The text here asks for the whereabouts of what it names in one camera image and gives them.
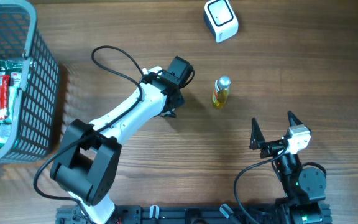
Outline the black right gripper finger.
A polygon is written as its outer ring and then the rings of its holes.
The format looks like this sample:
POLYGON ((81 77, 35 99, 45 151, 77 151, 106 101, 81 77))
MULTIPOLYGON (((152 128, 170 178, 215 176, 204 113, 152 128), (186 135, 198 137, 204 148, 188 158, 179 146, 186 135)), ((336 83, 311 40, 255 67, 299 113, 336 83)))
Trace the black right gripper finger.
POLYGON ((290 127, 303 125, 303 123, 295 116, 295 114, 292 111, 288 111, 287 115, 288 115, 288 122, 290 124, 290 127))
POLYGON ((261 145, 265 144, 265 138, 260 130, 259 124, 256 118, 251 120, 251 137, 250 137, 250 149, 260 149, 261 145))

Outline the yellow oil bottle silver cap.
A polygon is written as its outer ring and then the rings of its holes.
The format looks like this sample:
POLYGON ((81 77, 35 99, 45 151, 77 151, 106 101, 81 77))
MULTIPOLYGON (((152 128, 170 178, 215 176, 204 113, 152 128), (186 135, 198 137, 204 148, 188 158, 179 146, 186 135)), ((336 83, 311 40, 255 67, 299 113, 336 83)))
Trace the yellow oil bottle silver cap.
POLYGON ((212 95, 212 104, 215 108, 221 109, 226 104, 231 88, 231 79, 228 76, 221 76, 215 81, 212 95))

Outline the red sachet stick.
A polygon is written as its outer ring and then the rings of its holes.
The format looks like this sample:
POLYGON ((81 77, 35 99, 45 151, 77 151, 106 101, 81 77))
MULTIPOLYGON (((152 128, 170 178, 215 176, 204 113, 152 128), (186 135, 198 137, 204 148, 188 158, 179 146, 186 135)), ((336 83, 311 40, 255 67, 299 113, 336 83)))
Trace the red sachet stick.
POLYGON ((8 117, 9 80, 9 75, 0 76, 0 121, 3 121, 8 117))

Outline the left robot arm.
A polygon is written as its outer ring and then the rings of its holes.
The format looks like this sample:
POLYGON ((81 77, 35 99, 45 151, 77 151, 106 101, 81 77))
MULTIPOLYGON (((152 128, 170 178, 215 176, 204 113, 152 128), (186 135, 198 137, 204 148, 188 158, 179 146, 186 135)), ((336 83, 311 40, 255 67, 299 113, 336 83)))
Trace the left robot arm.
POLYGON ((74 120, 63 135, 50 178, 72 199, 90 223, 107 223, 116 206, 109 198, 122 146, 148 120, 173 116, 184 103, 180 92, 195 75, 193 66, 175 57, 167 70, 143 70, 133 94, 108 114, 86 124, 74 120))

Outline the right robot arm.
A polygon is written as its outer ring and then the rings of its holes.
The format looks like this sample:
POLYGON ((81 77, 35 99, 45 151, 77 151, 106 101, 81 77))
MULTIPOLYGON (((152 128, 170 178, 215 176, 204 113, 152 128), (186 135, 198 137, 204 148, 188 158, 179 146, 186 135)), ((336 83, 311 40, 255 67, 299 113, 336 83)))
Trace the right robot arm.
POLYGON ((277 223, 332 223, 326 199, 326 169, 315 162, 302 163, 298 153, 311 140, 311 129, 291 111, 287 113, 289 128, 281 139, 266 141, 259 124, 252 119, 250 148, 260 150, 260 157, 272 158, 274 172, 282 184, 285 197, 274 204, 277 223))

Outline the white barcode scanner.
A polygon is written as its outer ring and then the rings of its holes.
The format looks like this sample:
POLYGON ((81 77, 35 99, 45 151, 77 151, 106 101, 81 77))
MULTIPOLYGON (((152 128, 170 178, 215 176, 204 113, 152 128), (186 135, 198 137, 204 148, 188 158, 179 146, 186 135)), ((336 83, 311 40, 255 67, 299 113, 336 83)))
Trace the white barcode scanner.
POLYGON ((204 22, 217 43, 237 34, 239 22, 229 0, 210 0, 204 5, 204 22))

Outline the grey plastic mesh basket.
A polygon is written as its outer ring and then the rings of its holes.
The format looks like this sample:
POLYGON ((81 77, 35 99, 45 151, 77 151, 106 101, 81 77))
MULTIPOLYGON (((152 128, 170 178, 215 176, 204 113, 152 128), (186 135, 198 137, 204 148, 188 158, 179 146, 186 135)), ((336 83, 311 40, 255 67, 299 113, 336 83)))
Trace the grey plastic mesh basket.
POLYGON ((32 163, 51 150, 60 74, 28 1, 0 1, 0 59, 12 58, 24 66, 0 163, 32 163))

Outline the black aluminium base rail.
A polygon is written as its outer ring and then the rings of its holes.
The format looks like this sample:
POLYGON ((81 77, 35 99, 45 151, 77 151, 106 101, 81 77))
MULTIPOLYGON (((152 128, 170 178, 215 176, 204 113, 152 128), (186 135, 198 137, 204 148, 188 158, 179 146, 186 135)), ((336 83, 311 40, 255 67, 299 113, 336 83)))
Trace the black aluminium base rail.
MULTIPOLYGON (((258 223, 332 223, 329 205, 321 205, 321 213, 310 208, 285 208, 283 205, 253 205, 250 215, 258 223)), ((141 207, 119 206, 108 223, 250 223, 240 208, 231 211, 219 207, 141 207)))

